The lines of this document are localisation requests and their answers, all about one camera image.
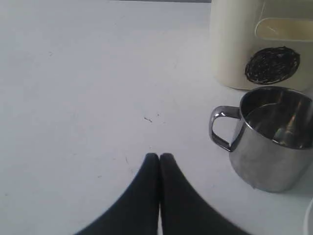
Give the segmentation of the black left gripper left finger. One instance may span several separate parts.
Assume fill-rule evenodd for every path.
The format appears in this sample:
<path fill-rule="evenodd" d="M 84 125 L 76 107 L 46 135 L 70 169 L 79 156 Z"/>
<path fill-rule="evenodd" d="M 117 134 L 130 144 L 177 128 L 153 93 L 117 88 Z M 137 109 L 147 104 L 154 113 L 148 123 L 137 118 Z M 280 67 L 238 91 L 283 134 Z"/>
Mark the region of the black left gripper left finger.
<path fill-rule="evenodd" d="M 159 157 L 146 154 L 131 184 L 78 235 L 156 235 L 159 217 Z"/>

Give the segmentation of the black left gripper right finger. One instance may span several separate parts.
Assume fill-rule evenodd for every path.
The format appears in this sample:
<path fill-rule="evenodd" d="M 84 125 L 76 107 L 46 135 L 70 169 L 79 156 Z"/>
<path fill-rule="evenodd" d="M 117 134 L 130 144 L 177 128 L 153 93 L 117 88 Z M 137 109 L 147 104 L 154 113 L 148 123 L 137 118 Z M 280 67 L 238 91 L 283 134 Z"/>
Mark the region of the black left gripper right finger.
<path fill-rule="evenodd" d="M 160 156 L 161 223 L 164 235 L 241 235 L 242 230 L 209 206 L 180 170 L 174 156 Z"/>

